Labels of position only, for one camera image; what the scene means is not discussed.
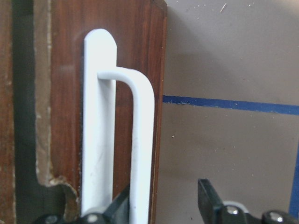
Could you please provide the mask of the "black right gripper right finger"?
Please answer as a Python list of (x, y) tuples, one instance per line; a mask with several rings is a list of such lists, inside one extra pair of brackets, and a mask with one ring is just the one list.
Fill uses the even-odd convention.
[(205, 224), (217, 224), (223, 201), (208, 179), (198, 179), (198, 208)]

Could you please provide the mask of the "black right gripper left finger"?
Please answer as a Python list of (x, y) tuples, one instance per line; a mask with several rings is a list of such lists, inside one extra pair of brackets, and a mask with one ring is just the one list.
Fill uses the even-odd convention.
[(102, 214), (105, 224), (129, 224), (129, 190), (127, 185)]

